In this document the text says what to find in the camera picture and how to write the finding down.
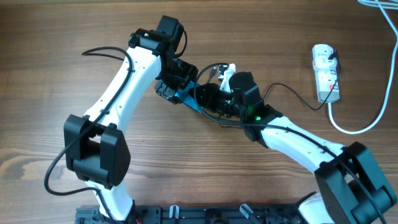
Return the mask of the blue screen smartphone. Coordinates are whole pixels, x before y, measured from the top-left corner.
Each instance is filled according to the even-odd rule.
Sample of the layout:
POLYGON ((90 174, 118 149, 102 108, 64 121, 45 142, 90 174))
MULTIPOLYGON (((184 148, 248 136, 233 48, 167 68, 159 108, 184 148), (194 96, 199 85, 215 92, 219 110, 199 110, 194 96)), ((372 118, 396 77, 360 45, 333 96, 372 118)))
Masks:
POLYGON ((189 94, 189 91, 194 87, 194 82, 190 81, 190 83, 185 87, 184 90, 181 88, 176 92, 175 96, 180 100, 181 103, 190 107, 198 113, 201 113, 199 107, 195 103, 194 98, 189 94))

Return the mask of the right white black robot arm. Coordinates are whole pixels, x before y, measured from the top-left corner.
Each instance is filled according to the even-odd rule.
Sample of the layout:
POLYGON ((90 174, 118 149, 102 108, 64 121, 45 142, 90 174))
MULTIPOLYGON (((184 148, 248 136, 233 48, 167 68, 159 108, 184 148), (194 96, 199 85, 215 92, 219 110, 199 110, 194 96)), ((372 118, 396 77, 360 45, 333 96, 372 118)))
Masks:
POLYGON ((330 142, 298 127, 263 102, 249 72, 234 74, 228 86, 223 91, 215 83, 194 83, 190 93, 206 116, 237 117, 237 122, 221 123, 243 128, 251 141, 289 156, 315 175, 319 191, 298 206, 307 223, 386 222, 383 214, 397 196, 365 145, 330 142))

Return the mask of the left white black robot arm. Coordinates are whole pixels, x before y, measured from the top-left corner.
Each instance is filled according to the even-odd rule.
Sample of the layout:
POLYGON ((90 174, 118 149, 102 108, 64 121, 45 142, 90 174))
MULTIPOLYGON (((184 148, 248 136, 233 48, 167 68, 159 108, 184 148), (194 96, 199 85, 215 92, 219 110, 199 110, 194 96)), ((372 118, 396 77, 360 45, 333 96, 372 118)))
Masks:
POLYGON ((136 222, 135 203, 124 182, 131 161, 124 134, 154 80, 162 98, 199 110, 189 94, 198 69, 176 53, 186 34, 178 19, 169 16, 162 16, 154 30, 131 34, 123 64, 100 99, 82 117, 71 115, 66 120, 67 168, 88 185, 99 203, 98 208, 79 210, 77 223, 136 222))

